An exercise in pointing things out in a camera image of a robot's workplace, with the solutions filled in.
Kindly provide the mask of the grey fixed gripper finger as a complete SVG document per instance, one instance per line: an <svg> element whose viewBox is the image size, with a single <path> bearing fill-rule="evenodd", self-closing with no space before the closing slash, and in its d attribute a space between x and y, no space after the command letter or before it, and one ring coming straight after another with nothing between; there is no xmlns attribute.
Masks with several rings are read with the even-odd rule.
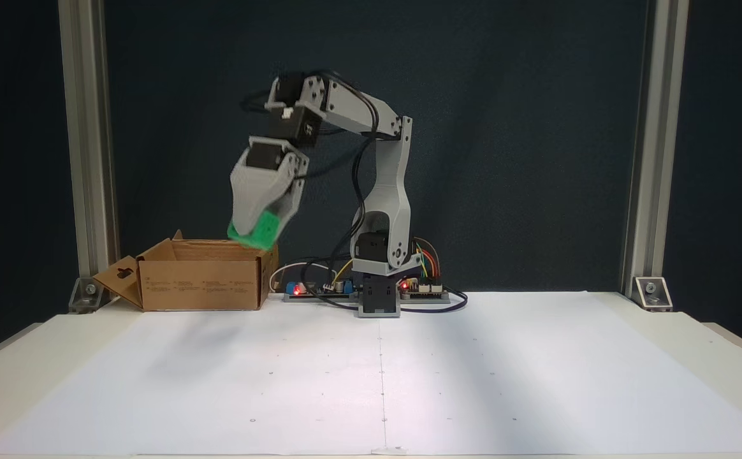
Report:
<svg viewBox="0 0 742 459"><path fill-rule="evenodd" d="M293 169L235 166L231 172L232 224L237 233L252 233L263 212L279 218L279 232L293 217Z"/></svg>

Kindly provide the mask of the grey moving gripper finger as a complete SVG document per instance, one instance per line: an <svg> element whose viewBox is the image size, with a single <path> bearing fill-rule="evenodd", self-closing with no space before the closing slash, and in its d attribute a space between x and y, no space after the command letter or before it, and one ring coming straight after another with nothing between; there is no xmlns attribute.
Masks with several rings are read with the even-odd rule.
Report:
<svg viewBox="0 0 742 459"><path fill-rule="evenodd" d="M302 200L306 180L294 179L289 188L274 203L274 213L278 218L277 234L281 235L292 218L297 215Z"/></svg>

